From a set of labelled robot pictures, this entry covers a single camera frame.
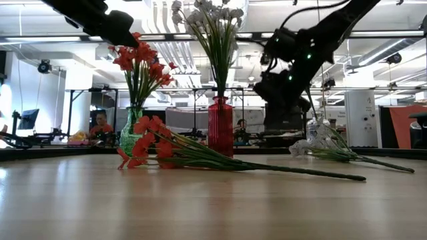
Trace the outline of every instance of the ceiling light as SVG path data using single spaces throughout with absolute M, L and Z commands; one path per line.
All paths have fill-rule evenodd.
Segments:
M 190 34 L 177 34 L 177 35 L 174 35 L 173 38 L 175 38 L 175 39 L 191 39 L 191 35 Z
M 270 38 L 273 37 L 273 33 L 261 33 L 262 38 Z
M 142 35 L 141 40 L 165 40 L 165 35 Z
M 350 37 L 422 37 L 422 31 L 354 31 Z
M 241 38 L 251 38 L 252 33 L 237 33 L 236 36 Z
M 0 5 L 21 5 L 21 4 L 43 5 L 44 2 L 42 1 L 0 1 Z
M 34 43 L 34 42 L 77 42 L 80 37 L 6 37 L 11 42 Z
M 103 41 L 101 37 L 89 37 L 90 41 Z

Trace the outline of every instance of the computer monitor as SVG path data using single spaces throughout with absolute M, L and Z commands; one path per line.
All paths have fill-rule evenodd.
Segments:
M 39 109 L 26 110 L 22 113 L 21 121 L 19 122 L 18 130 L 29 130 L 35 126 L 35 120 L 39 114 Z

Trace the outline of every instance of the person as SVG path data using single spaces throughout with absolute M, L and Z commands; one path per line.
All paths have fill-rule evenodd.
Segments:
M 96 115 L 96 123 L 97 125 L 92 127 L 91 131 L 90 131 L 90 137 L 91 138 L 96 138 L 96 135 L 98 133 L 112 133 L 114 132 L 113 127 L 111 127 L 108 123 L 107 123 L 107 113 L 105 112 L 99 112 Z

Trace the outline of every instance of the ceiling pipe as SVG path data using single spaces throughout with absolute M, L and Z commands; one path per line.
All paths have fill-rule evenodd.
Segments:
M 347 70 L 357 69 L 360 67 L 367 67 L 377 63 L 415 43 L 422 38 L 406 38 L 406 39 L 391 39 L 369 53 L 359 57 L 352 65 L 347 65 Z

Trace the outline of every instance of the table surface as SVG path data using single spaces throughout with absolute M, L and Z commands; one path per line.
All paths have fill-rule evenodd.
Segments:
M 189 169 L 118 171 L 118 155 L 0 163 L 0 239 L 427 239 L 427 161 L 414 168 L 289 155 L 272 165 L 363 175 Z

